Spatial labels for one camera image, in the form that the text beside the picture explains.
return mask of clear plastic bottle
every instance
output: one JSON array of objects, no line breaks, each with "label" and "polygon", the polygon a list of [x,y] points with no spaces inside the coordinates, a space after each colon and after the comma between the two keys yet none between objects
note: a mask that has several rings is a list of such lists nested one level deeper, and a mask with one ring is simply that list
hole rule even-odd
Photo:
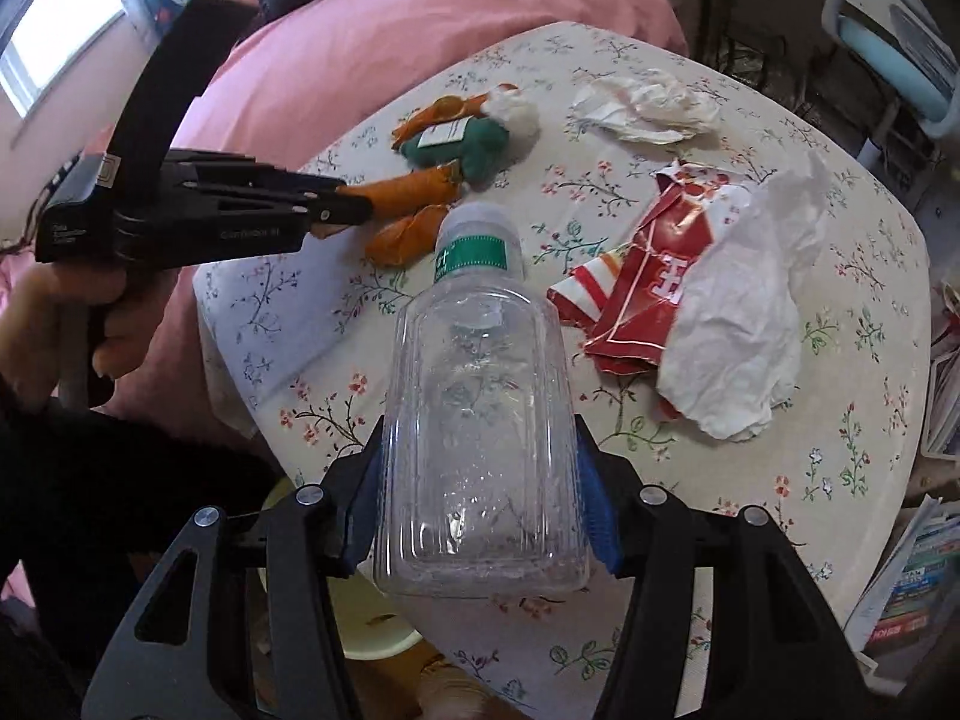
[{"label": "clear plastic bottle", "polygon": [[450,212],[432,289],[397,318],[374,580],[386,592],[556,594],[589,576],[554,307],[488,202]]}]

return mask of green label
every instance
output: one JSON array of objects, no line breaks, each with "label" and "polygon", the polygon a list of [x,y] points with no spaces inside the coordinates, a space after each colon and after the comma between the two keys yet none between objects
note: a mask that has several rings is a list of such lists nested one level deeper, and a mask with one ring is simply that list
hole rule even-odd
[{"label": "green label", "polygon": [[458,238],[437,255],[437,267],[433,274],[434,283],[443,276],[473,266],[507,269],[507,247],[503,241],[493,235],[467,235]]}]

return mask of white napkin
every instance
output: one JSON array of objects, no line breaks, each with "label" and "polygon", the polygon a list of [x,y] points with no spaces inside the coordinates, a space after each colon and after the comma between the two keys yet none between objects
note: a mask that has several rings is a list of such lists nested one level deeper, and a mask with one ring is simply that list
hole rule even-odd
[{"label": "white napkin", "polygon": [[634,143],[677,143],[720,125],[720,108],[711,98],[656,68],[630,79],[597,79],[577,93],[570,109],[579,121]]},{"label": "white napkin", "polygon": [[656,389],[716,439],[746,440],[771,420],[800,373],[794,295],[824,240],[829,175],[775,173],[683,278]]}]

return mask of orange fabric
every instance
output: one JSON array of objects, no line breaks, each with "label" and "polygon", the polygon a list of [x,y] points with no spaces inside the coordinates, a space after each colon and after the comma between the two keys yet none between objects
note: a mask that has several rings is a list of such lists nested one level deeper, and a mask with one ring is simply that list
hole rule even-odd
[{"label": "orange fabric", "polygon": [[337,194],[358,194],[373,203],[373,218],[397,218],[416,213],[424,205],[447,204],[460,192],[460,166],[450,162],[427,170],[337,188]]},{"label": "orange fabric", "polygon": [[367,259],[378,268],[404,268],[416,262],[433,251],[449,210],[446,205],[428,205],[388,224],[367,243]]},{"label": "orange fabric", "polygon": [[[502,89],[515,89],[517,86],[511,83],[501,83]],[[391,134],[394,137],[394,151],[400,148],[400,144],[409,141],[414,135],[421,133],[427,127],[433,127],[434,124],[443,124],[452,122],[453,119],[465,119],[467,116],[483,116],[480,106],[486,103],[488,93],[477,95],[473,98],[458,98],[457,95],[445,95],[437,100],[429,108],[425,108],[419,113],[414,114],[406,122],[400,124]]]}]

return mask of blue chair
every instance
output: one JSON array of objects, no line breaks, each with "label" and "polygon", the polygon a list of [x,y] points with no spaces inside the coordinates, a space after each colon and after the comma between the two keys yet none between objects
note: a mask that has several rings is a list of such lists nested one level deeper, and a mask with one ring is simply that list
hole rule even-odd
[{"label": "blue chair", "polygon": [[[960,162],[960,71],[944,83],[925,74],[913,61],[898,49],[870,32],[865,26],[840,15],[847,0],[827,0],[824,5],[822,24],[824,30],[838,44],[855,53],[869,65],[878,76],[889,83],[896,93],[918,114],[920,126],[928,137],[937,143],[947,158]],[[917,20],[934,34],[938,34],[928,11],[919,0],[901,0]],[[858,162],[868,169],[880,157],[880,146],[871,140],[864,143]]]}]

